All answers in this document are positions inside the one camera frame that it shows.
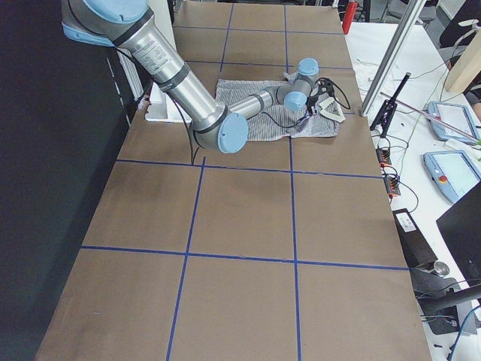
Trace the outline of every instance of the white desk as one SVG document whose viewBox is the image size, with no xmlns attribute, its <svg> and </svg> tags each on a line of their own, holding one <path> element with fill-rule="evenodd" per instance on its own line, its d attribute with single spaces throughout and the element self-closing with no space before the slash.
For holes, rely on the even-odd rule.
<svg viewBox="0 0 481 361">
<path fill-rule="evenodd" d="M 397 25 L 395 24 L 353 23 L 349 34 L 346 36 L 351 60 L 353 62 L 361 61 L 380 64 L 389 42 L 391 41 L 392 35 L 396 30 L 396 26 Z M 415 26 L 410 34 L 408 42 L 404 45 L 395 62 L 395 66 L 392 69 L 392 79 L 402 79 L 406 72 L 410 72 L 412 77 L 416 77 L 424 72 L 434 69 L 442 63 L 443 60 L 440 58 L 425 30 L 422 26 Z M 398 98 L 415 108 L 423 109 L 428 101 L 439 100 L 440 91 L 446 74 L 446 67 L 441 66 L 433 72 L 423 75 L 419 79 L 409 80 Z M 364 89 L 366 84 L 359 84 L 359 87 Z M 443 100 L 449 99 L 454 95 L 455 93 L 443 91 Z M 383 101 L 384 98 L 378 96 L 374 106 L 368 114 L 370 123 L 376 116 Z M 463 95 L 455 97 L 450 100 L 450 102 L 468 105 Z M 402 107 L 398 107 L 398 109 L 409 111 Z M 404 157 L 401 181 L 413 188 L 419 197 L 419 206 L 412 213 L 412 216 L 421 229 L 422 234 L 426 237 L 438 259 L 449 266 L 451 272 L 448 277 L 454 277 L 460 281 L 464 278 L 444 244 L 436 225 L 436 219 L 439 218 L 451 206 L 451 204 L 442 196 L 422 163 L 422 154 L 429 151 L 444 150 L 444 142 L 436 140 L 431 130 L 431 126 L 423 117 L 419 118 L 416 125 L 416 120 L 418 120 L 418 118 L 419 117 L 416 113 L 402 114 L 396 112 L 389 128 L 390 135 L 394 135 L 395 137 L 404 140 L 408 140 L 411 133 L 413 133 L 413 136 L 410 139 L 410 146 Z M 375 144 L 377 144 L 378 139 L 379 138 L 374 139 Z M 403 142 L 395 139 L 391 139 L 391 143 L 392 145 L 405 146 Z M 401 170 L 402 156 L 402 151 L 399 150 L 401 149 L 393 149 L 391 155 L 393 166 L 398 171 Z M 391 204 L 392 209 L 413 209 L 416 205 L 414 195 L 402 186 L 401 192 L 401 197 L 393 199 Z M 466 283 L 463 283 L 460 286 L 461 288 L 465 288 L 467 285 Z M 432 359 L 434 361 L 446 360 L 449 347 L 453 344 L 456 334 L 453 333 L 437 336 L 431 332 L 427 324 L 424 326 Z M 434 344 L 442 345 L 443 347 L 434 347 Z M 463 335 L 456 348 L 454 360 L 473 361 L 480 358 L 481 335 L 478 335 L 477 337 Z"/>
</svg>

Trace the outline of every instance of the chair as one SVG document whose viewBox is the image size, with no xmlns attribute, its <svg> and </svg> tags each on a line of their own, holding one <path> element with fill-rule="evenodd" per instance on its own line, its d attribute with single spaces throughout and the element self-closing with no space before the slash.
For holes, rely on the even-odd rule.
<svg viewBox="0 0 481 361">
<path fill-rule="evenodd" d="M 422 21 L 423 26 L 428 28 L 429 23 L 436 19 L 436 5 L 438 0 L 427 1 L 424 8 L 421 10 L 419 19 Z M 386 22 L 387 16 L 395 17 L 396 19 L 402 18 L 407 8 L 408 0 L 388 0 L 386 7 L 384 8 L 381 21 Z"/>
</svg>

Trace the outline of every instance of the brown table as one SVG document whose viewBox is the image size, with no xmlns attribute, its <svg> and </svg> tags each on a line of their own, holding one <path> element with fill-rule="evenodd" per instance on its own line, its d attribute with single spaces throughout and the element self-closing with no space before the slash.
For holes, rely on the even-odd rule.
<svg viewBox="0 0 481 361">
<path fill-rule="evenodd" d="M 188 2 L 174 34 L 212 93 L 311 56 L 361 104 L 335 9 Z M 37 360 L 427 360 L 418 312 L 365 118 L 190 165 L 140 111 Z"/>
</svg>

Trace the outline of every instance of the black tripod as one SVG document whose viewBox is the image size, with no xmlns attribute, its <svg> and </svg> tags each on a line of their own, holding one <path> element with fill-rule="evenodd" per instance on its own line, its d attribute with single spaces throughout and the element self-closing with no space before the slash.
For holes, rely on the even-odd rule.
<svg viewBox="0 0 481 361">
<path fill-rule="evenodd" d="M 389 126 L 391 125 L 391 120 L 394 116 L 394 113 L 396 112 L 396 107 L 398 106 L 396 104 L 396 98 L 398 97 L 399 93 L 402 91 L 404 84 L 407 82 L 407 79 L 409 79 L 410 76 L 411 76 L 411 73 L 406 73 L 406 75 L 404 75 L 404 78 L 401 81 L 401 84 L 399 84 L 398 88 L 396 89 L 394 95 L 390 99 L 386 99 L 383 102 L 383 105 L 377 112 L 377 115 L 374 118 L 374 121 L 369 127 L 369 130 L 373 131 L 377 125 L 381 125 L 381 128 L 383 129 L 380 135 L 381 138 L 385 138 L 388 134 L 388 129 L 389 129 Z"/>
</svg>

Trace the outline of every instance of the blue cable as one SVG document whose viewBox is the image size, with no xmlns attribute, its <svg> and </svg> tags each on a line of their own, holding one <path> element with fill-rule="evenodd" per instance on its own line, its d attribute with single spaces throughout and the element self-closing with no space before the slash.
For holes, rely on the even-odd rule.
<svg viewBox="0 0 481 361">
<path fill-rule="evenodd" d="M 469 317 L 471 317 L 472 314 L 474 314 L 475 310 L 477 310 L 478 308 L 481 308 L 481 305 L 479 306 L 476 306 L 475 308 L 473 308 L 471 311 L 469 311 L 469 313 L 466 315 L 466 317 L 464 318 L 464 321 L 463 323 L 461 324 L 461 328 L 459 329 L 459 332 L 458 332 L 458 335 L 456 336 L 456 341 L 454 341 L 454 344 L 451 346 L 451 353 L 448 355 L 448 361 L 451 361 L 452 360 L 452 357 L 454 356 L 454 351 L 456 349 L 456 345 L 458 344 L 458 341 L 461 337 L 461 334 L 463 333 L 463 329 L 464 329 L 464 326 L 466 325 L 467 323 L 467 320 L 469 319 Z"/>
</svg>

